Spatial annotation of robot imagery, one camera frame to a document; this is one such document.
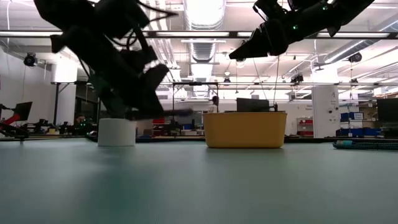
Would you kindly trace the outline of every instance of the white wall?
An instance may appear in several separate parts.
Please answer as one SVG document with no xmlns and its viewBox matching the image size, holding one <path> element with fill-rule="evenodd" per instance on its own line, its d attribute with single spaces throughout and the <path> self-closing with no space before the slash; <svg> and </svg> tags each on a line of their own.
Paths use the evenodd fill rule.
<svg viewBox="0 0 398 224">
<path fill-rule="evenodd" d="M 0 48 L 0 103 L 13 108 L 17 103 L 33 101 L 28 122 L 38 122 L 40 118 L 52 121 L 55 104 L 55 86 L 50 84 L 51 72 L 44 69 L 26 67 L 23 61 Z M 3 111 L 8 118 L 11 111 Z"/>
</svg>

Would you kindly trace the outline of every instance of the white pillar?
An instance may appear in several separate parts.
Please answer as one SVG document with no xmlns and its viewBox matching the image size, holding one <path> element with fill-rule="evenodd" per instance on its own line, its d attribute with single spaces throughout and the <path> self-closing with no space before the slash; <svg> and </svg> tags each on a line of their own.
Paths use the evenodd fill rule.
<svg viewBox="0 0 398 224">
<path fill-rule="evenodd" d="M 335 137 L 340 129 L 337 86 L 312 88 L 313 129 L 315 138 Z"/>
<path fill-rule="evenodd" d="M 52 65 L 52 82 L 67 83 L 77 80 L 77 63 L 74 60 L 60 56 Z M 75 119 L 76 85 L 60 85 L 58 94 L 57 123 L 69 123 Z"/>
</svg>

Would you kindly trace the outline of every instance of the ceiling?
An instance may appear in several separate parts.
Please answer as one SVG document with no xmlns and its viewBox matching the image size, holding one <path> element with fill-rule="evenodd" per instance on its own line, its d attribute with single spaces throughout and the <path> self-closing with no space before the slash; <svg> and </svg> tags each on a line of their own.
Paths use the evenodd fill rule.
<svg viewBox="0 0 398 224">
<path fill-rule="evenodd" d="M 182 0 L 166 0 L 167 8 L 179 13 L 178 17 L 168 19 L 169 30 L 185 30 L 184 12 L 182 11 Z M 252 10 L 254 1 L 251 0 L 227 0 L 227 7 L 224 16 L 224 30 L 254 30 L 262 19 Z M 343 31 L 370 31 L 386 19 L 395 16 L 398 12 L 398 0 L 375 0 L 374 4 L 361 13 L 355 20 L 342 28 Z M 54 26 L 42 20 L 34 7 L 33 0 L 0 0 L 0 29 L 1 30 L 56 30 Z M 37 52 L 37 57 L 47 63 L 55 63 L 56 57 L 50 53 L 50 41 L 48 39 L 9 39 L 9 49 L 16 54 L 24 55 L 27 52 Z M 292 44 L 285 54 L 279 57 L 264 57 L 247 59 L 243 68 L 236 68 L 233 60 L 225 57 L 225 52 L 229 53 L 236 49 L 241 40 L 227 39 L 225 43 L 217 45 L 213 76 L 217 79 L 224 79 L 224 73 L 229 71 L 231 77 L 241 78 L 240 82 L 254 82 L 259 76 L 264 77 L 264 81 L 274 82 L 275 77 L 290 75 L 300 63 L 304 62 L 303 74 L 311 74 L 310 62 L 312 55 L 325 55 L 339 47 L 347 44 L 350 40 L 303 40 Z M 187 77 L 190 74 L 190 61 L 188 44 L 181 43 L 181 39 L 171 39 L 174 57 L 181 68 L 180 76 Z M 398 42 L 396 40 L 383 40 L 361 51 L 362 62 L 351 65 L 349 62 L 338 62 L 333 66 L 338 69 L 338 75 L 342 78 L 355 77 L 377 70 L 383 66 L 396 62 L 398 56 Z M 389 70 L 389 73 L 381 73 L 377 77 L 393 77 L 398 75 L 397 70 Z"/>
</svg>

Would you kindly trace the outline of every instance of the air duct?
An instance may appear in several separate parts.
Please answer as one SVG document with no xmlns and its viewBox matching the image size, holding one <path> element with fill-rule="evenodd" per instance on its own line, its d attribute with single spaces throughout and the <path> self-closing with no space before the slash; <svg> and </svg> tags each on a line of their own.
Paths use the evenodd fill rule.
<svg viewBox="0 0 398 224">
<path fill-rule="evenodd" d="M 371 31 L 378 31 L 378 32 L 397 32 L 398 31 L 398 14 L 390 17 L 388 20 L 382 22 L 378 26 L 376 26 Z M 325 56 L 324 62 L 325 63 L 335 63 L 349 56 L 363 50 L 380 40 L 353 40 L 348 44 L 340 47 L 336 51 L 329 53 Z"/>
<path fill-rule="evenodd" d="M 185 23 L 188 30 L 220 30 L 223 26 L 226 0 L 184 0 Z M 191 72 L 195 81 L 198 79 L 209 80 L 213 65 L 202 64 L 213 62 L 216 52 L 215 43 L 191 43 L 190 57 L 192 62 Z M 195 86 L 193 91 L 198 91 L 197 96 L 206 96 L 207 86 Z"/>
</svg>

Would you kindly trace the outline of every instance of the workbench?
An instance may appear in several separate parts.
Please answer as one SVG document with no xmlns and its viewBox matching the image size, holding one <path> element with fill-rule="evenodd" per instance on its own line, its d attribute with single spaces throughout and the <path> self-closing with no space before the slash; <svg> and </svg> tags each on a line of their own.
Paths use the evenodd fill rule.
<svg viewBox="0 0 398 224">
<path fill-rule="evenodd" d="M 0 142 L 0 223 L 398 223 L 398 153 Z"/>
</svg>

